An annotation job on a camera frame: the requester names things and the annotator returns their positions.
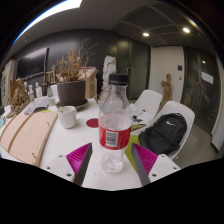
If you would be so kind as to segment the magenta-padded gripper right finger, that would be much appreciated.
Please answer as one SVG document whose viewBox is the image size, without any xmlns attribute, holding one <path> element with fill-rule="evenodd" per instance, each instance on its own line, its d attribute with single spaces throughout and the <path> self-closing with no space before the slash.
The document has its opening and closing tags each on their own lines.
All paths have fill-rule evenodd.
<svg viewBox="0 0 224 224">
<path fill-rule="evenodd" d="M 131 146 L 131 154 L 143 186 L 180 170 L 165 154 L 157 155 L 135 143 Z"/>
</svg>

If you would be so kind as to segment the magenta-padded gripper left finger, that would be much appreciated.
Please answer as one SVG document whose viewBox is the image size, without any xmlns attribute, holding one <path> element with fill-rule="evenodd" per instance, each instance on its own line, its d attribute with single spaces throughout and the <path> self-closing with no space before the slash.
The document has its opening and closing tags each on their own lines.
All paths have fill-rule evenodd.
<svg viewBox="0 0 224 224">
<path fill-rule="evenodd" d="M 57 155 L 44 169 L 69 182 L 81 186 L 86 175 L 91 155 L 92 144 L 88 143 L 72 151 L 68 155 Z"/>
</svg>

